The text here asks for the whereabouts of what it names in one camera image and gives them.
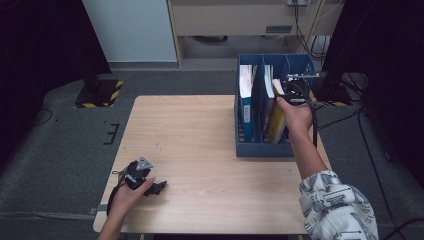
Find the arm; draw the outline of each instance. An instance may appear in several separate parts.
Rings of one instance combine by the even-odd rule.
[[[306,104],[292,106],[280,97],[277,101],[284,111],[289,139],[302,179],[328,170],[309,137],[309,128],[312,125],[312,113],[309,106]]]
[[[308,234],[312,239],[378,239],[368,199],[355,187],[342,184],[313,145],[309,137],[309,106],[292,106],[282,98],[277,101],[286,116],[289,139],[303,180],[299,202]]]
[[[97,238],[98,240],[119,239],[119,234],[125,217],[131,209],[137,205],[144,192],[152,186],[154,181],[154,178],[150,178],[136,190],[131,190],[126,184],[119,188],[113,199],[109,216],[100,231],[99,237]]]

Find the shirt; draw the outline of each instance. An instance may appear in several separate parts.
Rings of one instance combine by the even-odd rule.
[[[370,202],[333,171],[313,174],[299,188],[305,229],[312,239],[378,239]]]

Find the gray carpet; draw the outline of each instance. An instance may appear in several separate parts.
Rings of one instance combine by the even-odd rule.
[[[76,81],[45,97],[34,126],[0,178],[0,212],[55,212],[86,215],[99,204],[132,104],[139,95],[233,94],[235,71],[115,72],[124,81],[112,107],[73,107],[83,83]],[[322,108],[322,125],[358,109]],[[366,138],[396,224],[424,216],[424,191],[402,163],[385,159],[369,120],[361,117]],[[119,124],[112,145],[111,124]],[[356,116],[320,131],[333,169],[345,183],[359,188],[376,212],[380,238],[393,230],[377,176],[362,140]],[[92,220],[0,218],[0,239],[95,239]],[[407,227],[406,239],[422,239],[424,223]]]

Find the power outlet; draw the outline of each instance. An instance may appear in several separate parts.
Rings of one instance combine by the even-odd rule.
[[[308,6],[311,0],[287,0],[287,6],[294,6],[294,2],[297,2],[297,6]]]

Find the yellow and black hazard tape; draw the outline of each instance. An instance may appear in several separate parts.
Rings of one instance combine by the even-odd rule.
[[[123,81],[117,81],[114,87],[112,94],[110,95],[110,100],[102,103],[94,103],[94,102],[85,102],[78,104],[78,108],[96,108],[96,107],[110,107],[115,103],[116,98],[119,95],[119,91],[121,90],[121,86]]]
[[[315,95],[312,91],[309,92],[309,97],[314,99]],[[351,102],[335,102],[335,101],[324,101],[326,104],[334,106],[334,107],[344,107],[344,106],[351,106]]]

